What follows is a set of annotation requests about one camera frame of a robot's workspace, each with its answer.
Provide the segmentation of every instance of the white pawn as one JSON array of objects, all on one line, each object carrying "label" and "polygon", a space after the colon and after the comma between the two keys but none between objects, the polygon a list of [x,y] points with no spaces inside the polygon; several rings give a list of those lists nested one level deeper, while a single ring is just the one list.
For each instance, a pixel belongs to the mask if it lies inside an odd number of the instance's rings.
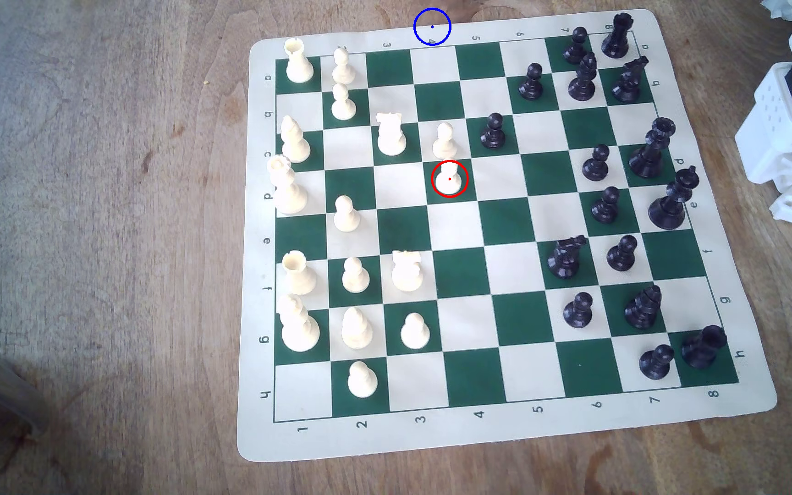
[{"label": "white pawn", "polygon": [[369,286],[371,278],[369,271],[363,268],[363,262],[359,258],[349,257],[344,260],[344,275],[341,276],[341,283],[348,292],[358,294]]},{"label": "white pawn", "polygon": [[350,349],[362,349],[371,342],[371,323],[356,307],[347,308],[341,321],[341,338]]},{"label": "white pawn", "polygon": [[286,64],[286,77],[293,83],[306,83],[314,76],[314,66],[304,56],[304,42],[301,39],[286,39],[283,44],[289,62]]},{"label": "white pawn", "polygon": [[286,281],[290,292],[299,296],[310,293],[317,286],[317,274],[307,266],[307,258],[301,251],[290,251],[283,255],[283,268],[286,269]]},{"label": "white pawn", "polygon": [[419,313],[411,313],[405,317],[405,324],[400,332],[402,343],[409,349],[421,349],[429,342],[429,327]]},{"label": "white pawn", "polygon": [[346,49],[335,51],[335,68],[332,69],[332,80],[336,83],[350,84],[357,76],[357,70],[350,65],[350,54]]},{"label": "white pawn", "polygon": [[442,122],[436,129],[439,139],[433,141],[433,154],[440,160],[451,160],[457,154],[454,143],[454,128],[447,122]]},{"label": "white pawn", "polygon": [[350,375],[346,378],[346,387],[350,393],[365,399],[378,389],[378,376],[362,361],[350,365]]},{"label": "white pawn", "polygon": [[311,145],[304,139],[304,131],[298,122],[286,115],[280,124],[280,139],[283,140],[283,155],[292,163],[301,163],[311,156]]},{"label": "white pawn", "polygon": [[353,207],[353,200],[346,196],[335,199],[335,228],[340,231],[357,230],[360,221],[359,213]]},{"label": "white pawn", "polygon": [[335,103],[332,104],[332,116],[339,121],[347,121],[357,114],[357,104],[348,97],[347,87],[342,83],[337,83],[332,88],[332,96]]}]

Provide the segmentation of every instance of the black pawn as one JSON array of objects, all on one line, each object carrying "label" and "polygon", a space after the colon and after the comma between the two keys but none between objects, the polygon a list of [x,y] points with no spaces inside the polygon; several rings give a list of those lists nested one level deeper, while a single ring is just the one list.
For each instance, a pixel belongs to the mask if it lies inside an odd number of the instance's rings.
[{"label": "black pawn", "polygon": [[610,58],[622,58],[628,53],[628,30],[634,24],[634,19],[625,12],[613,17],[613,30],[601,43],[601,52]]},{"label": "black pawn", "polygon": [[695,173],[695,165],[677,170],[674,182],[669,182],[665,188],[665,197],[656,199],[647,209],[649,220],[664,230],[674,230],[683,225],[687,217],[683,203],[693,197],[693,189],[698,185],[699,175]]},{"label": "black pawn", "polygon": [[566,87],[567,94],[577,101],[587,101],[595,95],[595,83],[592,79],[598,74],[598,59],[595,54],[587,53],[579,62],[577,77]]},{"label": "black pawn", "polygon": [[638,330],[647,330],[655,324],[662,304],[662,290],[649,286],[638,293],[625,306],[625,319]]},{"label": "black pawn", "polygon": [[567,63],[577,65],[587,53],[585,51],[585,41],[589,38],[589,33],[584,27],[578,27],[570,35],[570,45],[564,51],[564,60]]},{"label": "black pawn", "polygon": [[543,77],[543,66],[534,62],[527,66],[527,78],[518,86],[518,94],[524,99],[537,99],[543,95],[543,84],[539,78]]},{"label": "black pawn", "polygon": [[663,343],[652,351],[644,352],[638,365],[641,366],[641,373],[650,380],[661,380],[671,370],[672,359],[674,350],[667,343]]},{"label": "black pawn", "polygon": [[607,264],[616,271],[629,271],[634,266],[634,250],[637,249],[637,240],[634,236],[624,235],[619,239],[619,244],[607,251]]},{"label": "black pawn", "polygon": [[653,128],[647,132],[647,143],[634,150],[628,158],[628,167],[638,177],[651,179],[662,173],[662,150],[671,143],[671,136],[677,127],[668,117],[653,121]]},{"label": "black pawn", "polygon": [[481,134],[481,143],[489,150],[495,150],[503,146],[506,141],[506,134],[502,131],[503,116],[497,112],[488,115],[488,129]]},{"label": "black pawn", "polygon": [[591,294],[580,292],[564,307],[564,321],[575,329],[584,328],[591,322]]},{"label": "black pawn", "polygon": [[693,368],[704,369],[714,363],[717,352],[726,345],[726,332],[721,327],[709,325],[698,335],[688,337],[680,346],[683,360]]}]

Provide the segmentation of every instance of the white square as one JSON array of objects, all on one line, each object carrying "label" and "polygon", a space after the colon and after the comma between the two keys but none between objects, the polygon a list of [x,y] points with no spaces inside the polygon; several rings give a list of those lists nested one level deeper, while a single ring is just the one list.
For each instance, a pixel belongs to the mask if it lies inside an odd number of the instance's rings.
[{"label": "white square", "polygon": [[668,334],[654,333],[641,335],[615,336],[611,340],[613,353],[616,355],[616,368],[619,369],[619,379],[622,390],[650,390],[654,388],[676,388],[680,386],[680,375],[677,373],[677,363],[671,362],[671,369],[662,379],[649,379],[641,371],[641,356],[646,351],[652,351],[663,343],[671,345]]},{"label": "white square", "polygon": [[448,407],[445,355],[387,356],[387,388],[390,411]]},{"label": "white square", "polygon": [[561,365],[554,342],[500,347],[507,401],[564,397]]},{"label": "white square", "polygon": [[536,242],[485,246],[492,294],[543,291],[543,268]]},{"label": "white square", "polygon": [[515,123],[515,139],[522,154],[562,152],[568,149],[567,135],[561,112],[536,112],[512,115]]},{"label": "white square", "polygon": [[429,242],[433,251],[478,248],[485,245],[479,204],[475,201],[427,206]]},{"label": "white square", "polygon": [[274,421],[332,416],[332,366],[328,361],[277,366],[274,380]]},{"label": "white square", "polygon": [[475,158],[473,175],[479,201],[527,196],[520,155]]},{"label": "white square", "polygon": [[351,349],[341,337],[341,328],[344,324],[344,314],[347,308],[329,309],[329,359],[332,361],[368,358],[382,358],[387,355],[387,340],[384,333],[384,305],[369,304],[357,306],[371,324],[371,342],[362,349]]},{"label": "white square", "polygon": [[443,351],[485,349],[500,344],[491,296],[443,298],[437,304]]},{"label": "white square", "polygon": [[323,162],[326,170],[372,166],[371,127],[357,126],[323,131]]},{"label": "white square", "polygon": [[537,242],[589,235],[579,193],[531,196],[527,202],[531,207],[533,236]]},{"label": "white square", "polygon": [[463,111],[468,119],[487,117],[494,112],[504,116],[512,113],[506,77],[460,81]]}]

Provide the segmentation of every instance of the white chess piece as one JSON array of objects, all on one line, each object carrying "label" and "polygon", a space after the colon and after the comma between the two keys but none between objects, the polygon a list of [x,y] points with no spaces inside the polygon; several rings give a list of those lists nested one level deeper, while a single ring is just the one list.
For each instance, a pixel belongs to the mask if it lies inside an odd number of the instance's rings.
[{"label": "white chess piece", "polygon": [[268,160],[268,172],[274,191],[274,208],[281,213],[298,213],[307,205],[307,191],[295,184],[295,171],[292,163],[282,155],[274,155]]},{"label": "white chess piece", "polygon": [[350,349],[362,349],[371,342],[371,323],[358,308],[346,309],[341,321],[341,338]]},{"label": "white chess piece", "polygon": [[286,63],[286,77],[293,83],[306,83],[314,76],[314,66],[304,56],[304,42],[301,39],[286,39],[283,44],[289,62]]},{"label": "white chess piece", "polygon": [[411,313],[405,317],[405,324],[400,331],[402,343],[409,349],[421,349],[429,342],[429,327],[419,313]]},{"label": "white chess piece", "polygon": [[282,154],[292,163],[301,163],[311,156],[311,145],[304,139],[298,122],[286,115],[280,124],[280,139],[283,140]]},{"label": "white chess piece", "polygon": [[402,114],[376,115],[378,128],[378,149],[385,155],[394,157],[405,151],[405,134],[402,132]]},{"label": "white chess piece", "polygon": [[336,83],[350,84],[357,76],[357,70],[350,65],[350,54],[346,49],[335,51],[335,68],[332,69],[332,80]]},{"label": "white chess piece", "polygon": [[433,154],[440,160],[451,160],[457,154],[457,145],[454,143],[454,128],[447,122],[442,122],[436,129],[438,139],[433,141]]},{"label": "white chess piece", "polygon": [[348,292],[357,294],[364,291],[369,286],[371,278],[369,271],[363,268],[363,262],[359,258],[349,257],[344,260],[344,275],[341,276],[341,284]]},{"label": "white chess piece", "polygon": [[283,343],[294,352],[311,350],[319,341],[319,324],[293,294],[284,294],[277,300],[277,312],[283,325],[280,336]]},{"label": "white chess piece", "polygon": [[336,83],[332,88],[332,96],[335,103],[332,104],[332,116],[339,121],[348,121],[357,114],[357,104],[349,98],[347,87],[342,83]]},{"label": "white chess piece", "polygon": [[290,292],[304,296],[317,286],[317,274],[307,266],[307,258],[301,251],[290,251],[283,255],[283,268],[286,269],[286,281]]},{"label": "white chess piece", "polygon": [[378,376],[362,361],[350,365],[350,375],[346,379],[346,387],[350,393],[365,399],[378,389]]},{"label": "white chess piece", "polygon": [[357,230],[360,222],[359,212],[353,207],[353,200],[346,196],[335,199],[335,228],[340,231]]},{"label": "white chess piece", "polygon": [[402,292],[416,291],[424,281],[419,251],[393,251],[393,285]]}]

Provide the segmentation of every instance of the green square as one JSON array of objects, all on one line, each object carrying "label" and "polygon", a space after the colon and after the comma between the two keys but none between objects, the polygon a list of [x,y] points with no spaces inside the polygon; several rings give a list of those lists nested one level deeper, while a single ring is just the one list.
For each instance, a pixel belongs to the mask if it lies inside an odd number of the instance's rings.
[{"label": "green square", "polygon": [[356,361],[332,361],[332,417],[362,416],[390,412],[390,392],[387,389],[387,358],[370,357],[362,360],[378,377],[375,393],[361,399],[350,393],[347,377],[350,365]]},{"label": "green square", "polygon": [[570,152],[521,155],[528,196],[577,192]]},{"label": "green square", "polygon": [[355,209],[375,209],[375,170],[370,166],[326,170],[325,211],[336,212],[336,199],[344,195]]},{"label": "green square", "polygon": [[518,140],[515,134],[515,123],[511,115],[503,116],[503,132],[506,134],[506,141],[503,146],[496,150],[489,150],[481,143],[481,135],[488,129],[487,117],[476,117],[467,119],[467,132],[469,137],[469,152],[474,157],[496,157],[502,155],[518,154]]},{"label": "green square", "polygon": [[579,202],[583,205],[583,215],[585,216],[585,226],[588,227],[589,236],[616,235],[618,233],[634,233],[641,230],[637,226],[637,217],[634,215],[634,205],[631,202],[631,194],[628,189],[619,190],[619,202],[617,208],[619,214],[611,224],[602,224],[591,215],[591,206],[601,199],[604,191],[591,191],[579,193]]},{"label": "green square", "polygon": [[497,349],[446,352],[445,381],[450,407],[506,402]]},{"label": "green square", "polygon": [[358,294],[348,292],[341,283],[344,274],[344,260],[329,260],[329,307],[345,308],[348,306],[366,306],[381,304],[381,259],[378,256],[362,256],[363,268],[368,271],[368,287]]},{"label": "green square", "polygon": [[555,340],[544,291],[499,294],[493,298],[500,345]]},{"label": "green square", "polygon": [[616,354],[609,338],[559,342],[555,347],[567,397],[608,396],[622,392]]},{"label": "green square", "polygon": [[381,254],[393,251],[430,251],[426,206],[378,210]]},{"label": "green square", "polygon": [[336,97],[332,95],[331,91],[323,94],[323,129],[371,125],[371,117],[369,116],[369,90],[350,89],[347,96],[357,106],[357,114],[346,121],[340,121],[332,115],[332,104],[336,102]]},{"label": "green square", "polygon": [[503,58],[500,55],[500,43],[476,43],[457,45],[456,67],[461,79],[483,79],[485,77],[503,77]]},{"label": "green square", "polygon": [[551,112],[558,109],[556,85],[552,82],[552,74],[543,74],[539,83],[543,85],[543,95],[537,99],[524,99],[518,92],[518,87],[524,83],[527,76],[506,77],[509,85],[509,99],[512,102],[512,115],[532,114],[534,112]]},{"label": "green square", "polygon": [[368,87],[413,84],[411,53],[408,50],[368,52],[365,54]]},{"label": "green square", "polygon": [[283,325],[280,323],[280,317],[274,316],[274,364],[279,365],[296,365],[298,363],[318,363],[320,361],[329,360],[329,311],[327,309],[318,309],[315,311],[308,311],[314,320],[319,325],[319,341],[311,349],[305,352],[295,352],[286,344],[283,343],[282,329]]},{"label": "green square", "polygon": [[561,110],[566,143],[571,150],[594,148],[600,143],[616,145],[610,123],[610,112],[606,107]]},{"label": "green square", "polygon": [[676,363],[677,373],[680,375],[680,385],[683,387],[708,387],[711,385],[721,385],[723,383],[738,383],[738,374],[735,371],[735,363],[732,361],[732,351],[729,344],[726,344],[717,351],[717,357],[711,366],[699,370],[689,366],[680,354],[683,342],[693,336],[697,336],[701,330],[691,330],[688,332],[676,332],[668,334],[671,340],[671,347],[674,348],[674,362]]},{"label": "green square", "polygon": [[371,128],[371,157],[375,165],[390,165],[394,163],[420,163],[421,162],[421,133],[417,129],[417,122],[402,124],[402,134],[405,135],[405,150],[391,157],[382,153],[378,147],[378,129]]},{"label": "green square", "polygon": [[275,220],[275,256],[280,263],[290,251],[301,251],[308,260],[324,260],[325,215],[282,217]]},{"label": "green square", "polygon": [[433,265],[439,298],[491,293],[484,247],[433,251]]},{"label": "green square", "polygon": [[[405,324],[405,317],[412,313],[418,313],[423,316],[423,322],[429,328],[429,342],[421,349],[410,349],[402,343],[402,325]],[[442,334],[439,332],[439,310],[434,300],[385,304],[384,331],[388,356],[442,351]]]},{"label": "green square", "polygon": [[666,331],[666,322],[662,318],[661,312],[648,330],[638,330],[625,319],[625,307],[628,306],[628,303],[637,297],[637,294],[641,293],[643,289],[652,285],[652,282],[640,282],[621,286],[601,286],[601,298],[604,300],[604,310],[607,314],[607,323],[610,324],[611,336],[638,336]]},{"label": "green square", "polygon": [[534,241],[534,222],[526,197],[479,201],[478,215],[486,246]]},{"label": "green square", "polygon": [[644,233],[643,245],[654,280],[706,275],[699,243],[692,230]]},{"label": "green square", "polygon": [[[296,172],[311,172],[312,170],[323,170],[325,161],[323,159],[323,131],[312,130],[304,133],[304,140],[311,146],[311,154],[301,163],[293,163],[292,170]],[[277,135],[275,153],[280,155],[283,152],[283,140]]]},{"label": "green square", "polygon": [[292,93],[314,93],[320,90],[321,72],[319,71],[319,57],[309,56],[307,60],[313,65],[313,76],[307,82],[298,84],[293,83],[286,77],[286,65],[289,63],[288,58],[280,58],[275,62],[275,91],[277,94],[292,94]]},{"label": "green square", "polygon": [[591,257],[591,246],[586,243],[579,248],[579,270],[577,275],[567,280],[555,276],[549,269],[549,256],[556,249],[556,242],[538,242],[539,262],[543,267],[543,282],[546,289],[564,289],[566,287],[596,286],[598,273],[595,271],[595,261]]}]

